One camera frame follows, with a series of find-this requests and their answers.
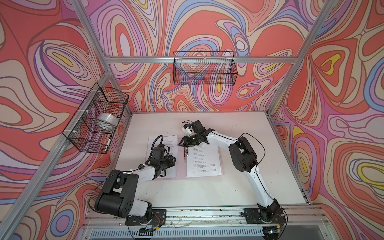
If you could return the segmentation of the printed paper sheet top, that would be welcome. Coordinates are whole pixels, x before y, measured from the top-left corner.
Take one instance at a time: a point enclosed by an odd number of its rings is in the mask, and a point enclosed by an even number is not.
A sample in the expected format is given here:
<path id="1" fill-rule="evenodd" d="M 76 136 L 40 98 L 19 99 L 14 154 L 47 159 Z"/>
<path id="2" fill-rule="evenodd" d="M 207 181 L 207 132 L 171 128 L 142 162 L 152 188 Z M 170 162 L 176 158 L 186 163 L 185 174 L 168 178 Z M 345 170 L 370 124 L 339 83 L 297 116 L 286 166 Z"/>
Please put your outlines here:
<path id="1" fill-rule="evenodd" d="M 151 146 L 154 142 L 156 137 L 149 137 L 148 139 L 148 147 L 147 147 L 147 154 L 146 154 L 146 160 L 149 158 L 150 152 L 151 152 Z M 170 155 L 175 157 L 176 159 L 178 158 L 178 136 L 173 135 L 173 136 L 165 136 L 163 139 L 163 144 L 167 147 L 169 147 Z M 168 168 L 165 170 L 166 171 L 166 176 L 163 178 L 159 179 L 171 179 L 171 178 L 176 178 L 177 177 L 177 171 L 178 171 L 178 161 L 175 162 L 175 166 L 172 168 Z"/>

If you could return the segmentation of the printed paper sheet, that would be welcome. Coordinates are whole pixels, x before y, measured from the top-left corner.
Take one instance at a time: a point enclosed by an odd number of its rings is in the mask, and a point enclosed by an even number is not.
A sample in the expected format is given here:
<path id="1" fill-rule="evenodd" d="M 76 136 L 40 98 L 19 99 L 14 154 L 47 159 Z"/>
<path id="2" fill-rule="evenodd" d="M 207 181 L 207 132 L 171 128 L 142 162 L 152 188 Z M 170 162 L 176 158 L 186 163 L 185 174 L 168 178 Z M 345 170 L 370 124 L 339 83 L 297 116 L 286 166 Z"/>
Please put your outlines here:
<path id="1" fill-rule="evenodd" d="M 149 137 L 148 139 L 148 147 L 147 147 L 147 154 L 146 154 L 146 160 L 149 158 L 150 152 L 151 152 L 151 146 L 154 142 L 156 137 Z M 165 136 L 163 139 L 163 144 L 167 147 L 169 147 L 170 155 L 175 157 L 176 159 L 178 158 L 178 136 L 173 135 L 173 136 Z M 177 171 L 178 171 L 178 161 L 175 162 L 175 166 L 172 168 L 168 168 L 165 170 L 166 171 L 166 176 L 163 178 L 159 179 L 171 179 L 171 178 L 176 178 L 177 177 Z"/>
<path id="2" fill-rule="evenodd" d="M 187 178 L 222 175 L 219 147 L 215 145 L 188 147 L 186 164 Z"/>

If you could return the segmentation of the printed paper sheet bottom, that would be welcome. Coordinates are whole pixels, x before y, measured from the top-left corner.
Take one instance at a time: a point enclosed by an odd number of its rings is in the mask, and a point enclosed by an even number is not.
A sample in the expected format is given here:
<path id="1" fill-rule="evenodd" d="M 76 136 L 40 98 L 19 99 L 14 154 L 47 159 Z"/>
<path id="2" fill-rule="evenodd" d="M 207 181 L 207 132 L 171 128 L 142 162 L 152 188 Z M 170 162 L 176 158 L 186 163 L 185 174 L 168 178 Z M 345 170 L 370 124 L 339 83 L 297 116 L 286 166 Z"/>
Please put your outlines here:
<path id="1" fill-rule="evenodd" d="M 215 145 L 188 147 L 186 164 L 187 178 L 222 175 L 219 147 Z"/>

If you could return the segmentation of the pink folder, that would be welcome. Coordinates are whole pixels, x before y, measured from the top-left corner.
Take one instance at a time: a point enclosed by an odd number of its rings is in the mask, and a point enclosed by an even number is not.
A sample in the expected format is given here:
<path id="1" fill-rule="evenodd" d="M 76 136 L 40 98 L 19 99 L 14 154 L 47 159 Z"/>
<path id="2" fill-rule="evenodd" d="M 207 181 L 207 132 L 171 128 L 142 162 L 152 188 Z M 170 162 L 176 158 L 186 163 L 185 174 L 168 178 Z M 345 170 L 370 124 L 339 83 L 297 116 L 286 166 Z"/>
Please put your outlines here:
<path id="1" fill-rule="evenodd" d="M 176 178 L 171 178 L 171 179 L 186 179 L 187 178 L 187 170 L 186 170 L 186 162 L 184 160 L 184 148 L 179 147 L 179 153 L 178 153 L 178 158 L 176 161 L 178 161 L 178 171 L 177 171 L 177 177 Z"/>

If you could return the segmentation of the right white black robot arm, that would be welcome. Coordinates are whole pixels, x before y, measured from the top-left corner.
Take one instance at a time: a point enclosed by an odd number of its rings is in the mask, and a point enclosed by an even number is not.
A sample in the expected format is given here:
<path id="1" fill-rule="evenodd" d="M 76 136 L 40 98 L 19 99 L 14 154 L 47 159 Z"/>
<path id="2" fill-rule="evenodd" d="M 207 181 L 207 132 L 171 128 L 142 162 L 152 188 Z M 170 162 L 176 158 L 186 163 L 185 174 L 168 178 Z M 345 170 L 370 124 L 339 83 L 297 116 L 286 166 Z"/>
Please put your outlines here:
<path id="1" fill-rule="evenodd" d="M 258 157 L 245 137 L 232 138 L 219 134 L 213 129 L 193 130 L 191 125 L 182 128 L 186 134 L 179 142 L 181 147 L 195 147 L 201 143 L 214 145 L 230 152 L 234 167 L 245 174 L 257 198 L 259 218 L 264 223 L 287 222 L 287 214 L 265 186 L 261 176 Z"/>

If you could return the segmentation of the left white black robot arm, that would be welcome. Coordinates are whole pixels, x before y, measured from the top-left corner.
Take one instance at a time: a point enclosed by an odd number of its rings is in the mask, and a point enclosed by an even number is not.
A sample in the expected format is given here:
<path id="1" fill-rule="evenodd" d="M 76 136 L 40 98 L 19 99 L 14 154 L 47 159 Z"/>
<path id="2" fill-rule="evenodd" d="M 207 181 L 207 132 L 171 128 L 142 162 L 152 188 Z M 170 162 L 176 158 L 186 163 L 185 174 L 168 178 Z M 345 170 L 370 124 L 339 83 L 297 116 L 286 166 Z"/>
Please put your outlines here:
<path id="1" fill-rule="evenodd" d="M 175 166 L 176 158 L 169 147 L 153 147 L 149 158 L 134 171 L 113 170 L 96 198 L 94 209 L 98 213 L 119 218 L 135 217 L 141 224 L 153 218 L 152 204 L 136 198 L 138 186 L 166 176 L 166 169 Z"/>

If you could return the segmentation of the white tape roll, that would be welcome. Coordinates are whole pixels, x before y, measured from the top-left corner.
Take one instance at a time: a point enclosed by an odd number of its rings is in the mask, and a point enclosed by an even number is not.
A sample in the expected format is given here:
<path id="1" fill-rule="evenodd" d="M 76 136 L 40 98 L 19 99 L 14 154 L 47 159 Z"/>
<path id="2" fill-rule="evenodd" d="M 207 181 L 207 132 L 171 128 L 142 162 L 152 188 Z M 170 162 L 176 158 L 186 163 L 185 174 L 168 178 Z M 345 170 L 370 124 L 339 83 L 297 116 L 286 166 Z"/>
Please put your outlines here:
<path id="1" fill-rule="evenodd" d="M 108 132 L 113 132 L 115 128 L 118 126 L 119 119 L 112 114 L 108 113 L 100 113 L 96 118 L 97 126 Z"/>

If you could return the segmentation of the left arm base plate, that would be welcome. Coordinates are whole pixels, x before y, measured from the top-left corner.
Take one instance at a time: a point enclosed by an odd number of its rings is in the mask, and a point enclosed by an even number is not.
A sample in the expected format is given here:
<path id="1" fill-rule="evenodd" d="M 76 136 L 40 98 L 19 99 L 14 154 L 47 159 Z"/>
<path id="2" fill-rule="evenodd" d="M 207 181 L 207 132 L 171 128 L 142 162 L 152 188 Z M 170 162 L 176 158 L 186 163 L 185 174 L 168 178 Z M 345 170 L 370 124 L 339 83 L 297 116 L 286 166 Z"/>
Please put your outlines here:
<path id="1" fill-rule="evenodd" d="M 129 216 L 126 218 L 126 226 L 161 227 L 166 223 L 167 210 L 154 209 L 143 217 Z"/>

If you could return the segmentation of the aluminium mounting rail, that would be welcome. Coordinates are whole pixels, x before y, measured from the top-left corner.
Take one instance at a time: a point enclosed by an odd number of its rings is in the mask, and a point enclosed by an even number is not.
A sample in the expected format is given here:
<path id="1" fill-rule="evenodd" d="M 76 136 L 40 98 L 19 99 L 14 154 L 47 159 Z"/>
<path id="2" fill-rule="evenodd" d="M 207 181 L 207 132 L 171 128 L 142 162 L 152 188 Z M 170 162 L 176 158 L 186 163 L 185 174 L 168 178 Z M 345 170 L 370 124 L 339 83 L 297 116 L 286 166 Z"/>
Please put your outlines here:
<path id="1" fill-rule="evenodd" d="M 242 227 L 246 217 L 241 215 L 252 206 L 174 207 L 166 208 L 166 223 L 162 228 L 183 227 Z M 328 225 L 321 207 L 314 205 L 283 205 L 289 226 Z M 125 219 L 88 212 L 83 227 L 124 228 Z"/>

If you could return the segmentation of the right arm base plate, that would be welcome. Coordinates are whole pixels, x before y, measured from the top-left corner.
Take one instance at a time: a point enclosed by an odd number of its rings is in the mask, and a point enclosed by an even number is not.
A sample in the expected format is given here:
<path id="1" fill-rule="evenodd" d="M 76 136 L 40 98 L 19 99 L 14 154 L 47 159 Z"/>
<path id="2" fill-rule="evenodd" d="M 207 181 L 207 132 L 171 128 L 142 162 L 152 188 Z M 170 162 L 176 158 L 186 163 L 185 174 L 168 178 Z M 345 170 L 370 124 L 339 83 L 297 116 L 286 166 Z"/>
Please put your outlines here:
<path id="1" fill-rule="evenodd" d="M 287 222 L 286 214 L 282 208 L 271 213 L 259 208 L 244 208 L 240 214 L 246 218 L 247 224 L 283 225 Z"/>

